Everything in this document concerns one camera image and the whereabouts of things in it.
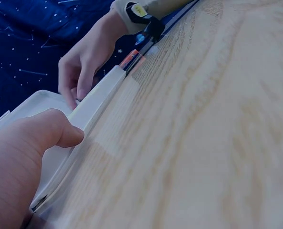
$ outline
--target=finger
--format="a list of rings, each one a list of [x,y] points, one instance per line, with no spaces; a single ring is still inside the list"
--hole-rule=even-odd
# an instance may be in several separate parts
[[[72,126],[65,114],[55,109],[21,119],[11,129],[20,139],[24,137],[25,141],[29,141],[41,156],[52,146],[76,146],[84,138],[84,132]]]
[[[77,87],[71,89],[71,95],[74,99],[77,99]]]
[[[71,77],[75,74],[72,67],[65,63],[62,59],[59,61],[59,85],[58,91],[64,97],[68,106],[74,110],[77,106],[75,98],[71,93]]]
[[[83,64],[77,84],[77,99],[82,100],[90,92],[96,67],[92,64]]]
[[[69,88],[61,88],[59,92],[64,97],[70,109],[74,110],[77,107],[77,104],[71,90]]]

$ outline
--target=bedsheet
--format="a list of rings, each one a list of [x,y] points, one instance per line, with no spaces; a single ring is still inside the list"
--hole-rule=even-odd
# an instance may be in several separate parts
[[[111,3],[0,0],[0,116],[38,90],[57,93],[59,59],[109,11]],[[129,54],[135,37],[117,41],[111,59],[96,74],[98,80]]]

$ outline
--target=fingernail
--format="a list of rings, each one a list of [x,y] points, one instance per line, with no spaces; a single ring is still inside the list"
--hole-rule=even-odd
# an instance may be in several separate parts
[[[74,129],[77,131],[78,134],[83,135],[84,136],[84,131],[79,129],[78,127],[73,126]]]

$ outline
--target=forearm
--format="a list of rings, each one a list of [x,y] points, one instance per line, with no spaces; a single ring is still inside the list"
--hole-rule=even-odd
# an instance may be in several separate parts
[[[139,2],[150,15],[162,19],[190,1],[191,0],[115,0],[111,5],[111,9],[117,11],[121,16],[128,28],[128,33],[135,34],[143,30],[144,25],[131,22],[125,10],[128,2]]]

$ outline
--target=wooden table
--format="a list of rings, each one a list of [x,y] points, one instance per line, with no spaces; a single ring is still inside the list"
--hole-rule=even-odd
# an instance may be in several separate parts
[[[202,0],[146,58],[45,228],[283,228],[283,0]]]

